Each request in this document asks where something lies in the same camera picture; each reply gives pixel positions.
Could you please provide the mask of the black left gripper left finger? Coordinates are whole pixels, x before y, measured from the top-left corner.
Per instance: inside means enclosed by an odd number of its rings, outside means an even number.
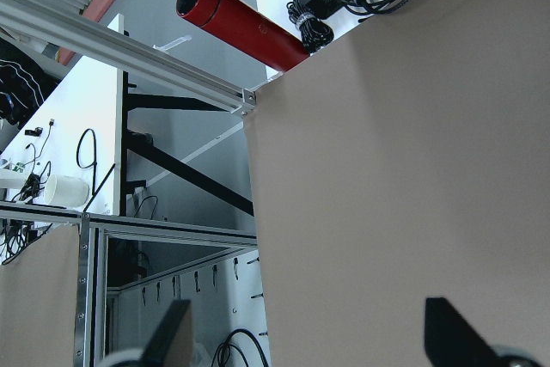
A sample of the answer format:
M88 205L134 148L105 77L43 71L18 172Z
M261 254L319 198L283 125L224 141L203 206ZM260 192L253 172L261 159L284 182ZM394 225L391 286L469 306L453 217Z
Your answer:
M144 366L189 366L192 358L192 303L173 300L144 349Z

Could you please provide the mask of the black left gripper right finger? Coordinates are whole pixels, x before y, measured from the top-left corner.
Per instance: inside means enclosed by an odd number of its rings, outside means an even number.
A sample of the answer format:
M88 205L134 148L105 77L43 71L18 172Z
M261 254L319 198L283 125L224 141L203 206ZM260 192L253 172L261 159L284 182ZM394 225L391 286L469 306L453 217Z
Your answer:
M432 366L498 366L498 355L445 297L425 299L425 355Z

